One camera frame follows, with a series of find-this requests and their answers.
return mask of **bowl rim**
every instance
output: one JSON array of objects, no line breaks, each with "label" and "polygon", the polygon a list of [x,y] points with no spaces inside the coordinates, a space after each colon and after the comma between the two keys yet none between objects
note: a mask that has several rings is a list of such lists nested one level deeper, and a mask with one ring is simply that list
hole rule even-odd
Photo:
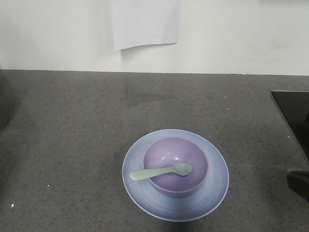
[{"label": "bowl rim", "polygon": [[208,172],[209,172],[209,159],[207,158],[207,155],[205,154],[205,152],[204,152],[197,144],[193,143],[192,141],[190,141],[190,140],[188,140],[188,139],[185,139],[185,138],[182,138],[182,137],[179,137],[179,136],[169,136],[169,137],[165,137],[165,138],[158,139],[158,140],[154,141],[152,144],[150,144],[150,145],[147,147],[147,149],[146,149],[146,151],[145,151],[145,154],[143,155],[142,166],[143,166],[143,168],[145,169],[144,160],[145,160],[145,155],[146,155],[148,149],[149,149],[153,144],[155,144],[156,142],[158,142],[158,141],[160,141],[160,140],[164,140],[164,139],[169,139],[169,138],[183,139],[183,140],[186,140],[186,141],[188,141],[188,142],[194,144],[195,146],[197,146],[197,147],[199,148],[199,150],[203,153],[204,157],[206,158],[207,170],[206,170],[205,176],[204,176],[204,178],[199,182],[198,185],[194,186],[193,188],[190,188],[190,189],[187,189],[187,190],[183,190],[183,191],[171,191],[171,190],[165,189],[165,188],[163,188],[163,187],[157,185],[155,182],[153,182],[153,181],[151,180],[151,178],[148,178],[148,181],[149,181],[152,185],[154,185],[156,188],[158,188],[158,189],[160,189],[161,191],[166,192],[166,193],[175,194],[175,195],[177,195],[177,194],[189,193],[189,192],[191,192],[191,191],[197,189],[198,187],[200,187],[200,186],[203,184],[203,182],[206,180],[206,178],[207,178],[207,176],[208,176]]}]

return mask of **black object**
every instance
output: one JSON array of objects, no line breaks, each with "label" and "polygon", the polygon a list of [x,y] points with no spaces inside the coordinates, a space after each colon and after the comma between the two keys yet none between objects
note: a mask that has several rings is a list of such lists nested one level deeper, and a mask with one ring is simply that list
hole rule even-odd
[{"label": "black object", "polygon": [[289,187],[309,202],[309,172],[291,171],[287,179]]},{"label": "black object", "polygon": [[[309,92],[271,93],[309,159]],[[309,172],[291,171],[287,179],[289,187],[309,202]]]}]

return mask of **spoon handle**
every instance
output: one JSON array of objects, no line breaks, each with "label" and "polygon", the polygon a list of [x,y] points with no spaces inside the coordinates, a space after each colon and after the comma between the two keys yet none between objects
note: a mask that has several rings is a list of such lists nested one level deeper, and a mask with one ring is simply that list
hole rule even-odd
[{"label": "spoon handle", "polygon": [[157,175],[171,173],[174,172],[172,167],[167,168],[150,168],[150,169],[142,169],[130,172],[130,178],[132,180],[143,180],[147,178],[151,178]]}]

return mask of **plate rim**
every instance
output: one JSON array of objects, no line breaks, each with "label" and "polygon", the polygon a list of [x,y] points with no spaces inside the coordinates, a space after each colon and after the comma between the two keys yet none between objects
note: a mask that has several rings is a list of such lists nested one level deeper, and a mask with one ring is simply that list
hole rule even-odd
[{"label": "plate rim", "polygon": [[[125,178],[124,178],[124,167],[125,167],[125,162],[126,162],[126,159],[127,159],[127,155],[128,153],[130,152],[130,150],[132,149],[132,147],[138,143],[142,138],[144,138],[145,136],[148,136],[152,133],[156,133],[156,132],[159,132],[159,131],[183,131],[183,132],[186,132],[186,133],[190,133],[190,134],[193,134],[193,135],[196,135],[204,140],[206,140],[217,152],[218,154],[221,156],[224,164],[225,164],[225,168],[226,168],[226,173],[227,173],[227,185],[226,185],[226,189],[225,189],[225,192],[221,198],[221,200],[216,204],[216,206],[211,209],[210,211],[206,212],[205,214],[202,214],[198,217],[194,217],[194,218],[190,218],[190,219],[185,219],[185,220],[175,220],[175,219],[169,219],[169,218],[164,218],[164,217],[160,217],[158,215],[155,215],[149,211],[147,211],[146,209],[144,209],[142,206],[140,206],[135,200],[134,198],[131,196],[130,192],[128,191],[127,187],[126,187],[126,183],[125,183]],[[195,134],[193,132],[190,132],[190,131],[187,131],[187,130],[181,130],[181,129],[162,129],[162,130],[156,130],[156,131],[153,131],[151,133],[148,133],[144,136],[142,136],[141,138],[139,138],[131,147],[130,149],[127,151],[126,155],[125,155],[125,158],[124,158],[124,161],[123,161],[123,164],[122,164],[122,182],[125,186],[125,189],[126,189],[126,192],[127,194],[129,195],[129,197],[131,198],[131,200],[135,203],[135,205],[137,205],[141,210],[143,210],[145,213],[155,217],[155,218],[158,218],[158,219],[161,219],[161,220],[164,220],[164,221],[170,221],[170,222],[188,222],[188,221],[194,221],[194,220],[197,220],[197,219],[200,219],[200,218],[203,218],[205,216],[207,216],[208,214],[212,213],[215,209],[217,209],[219,207],[219,205],[222,203],[222,201],[224,200],[226,194],[227,194],[227,191],[228,191],[228,187],[229,187],[229,171],[228,171],[228,167],[227,167],[227,164],[226,164],[226,161],[224,159],[224,157],[222,156],[222,154],[220,153],[220,151],[211,143],[209,142],[207,139],[203,138],[202,136],[198,135],[198,134]]]}]

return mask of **wall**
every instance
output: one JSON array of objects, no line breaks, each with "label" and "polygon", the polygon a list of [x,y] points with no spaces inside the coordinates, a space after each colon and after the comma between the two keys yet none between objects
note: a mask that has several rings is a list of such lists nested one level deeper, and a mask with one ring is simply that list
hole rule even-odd
[{"label": "wall", "polygon": [[0,68],[309,75],[309,1],[183,0],[178,44],[114,51],[108,0],[0,0]]}]

